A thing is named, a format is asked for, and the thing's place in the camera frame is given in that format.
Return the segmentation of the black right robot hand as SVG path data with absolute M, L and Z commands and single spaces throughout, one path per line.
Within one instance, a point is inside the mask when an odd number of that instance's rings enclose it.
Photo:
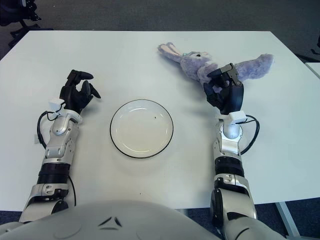
M 238 79 L 238 72 L 233 63 L 218 68 L 207 75 L 208 83 L 203 84 L 206 100 L 219 109 L 222 115 L 241 110 L 244 86 Z

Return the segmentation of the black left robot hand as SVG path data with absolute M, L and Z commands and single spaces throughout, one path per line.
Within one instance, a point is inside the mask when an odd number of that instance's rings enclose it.
M 101 98 L 94 86 L 88 82 L 93 78 L 93 75 L 88 72 L 71 70 L 59 96 L 64 100 L 65 109 L 80 114 L 93 97 Z

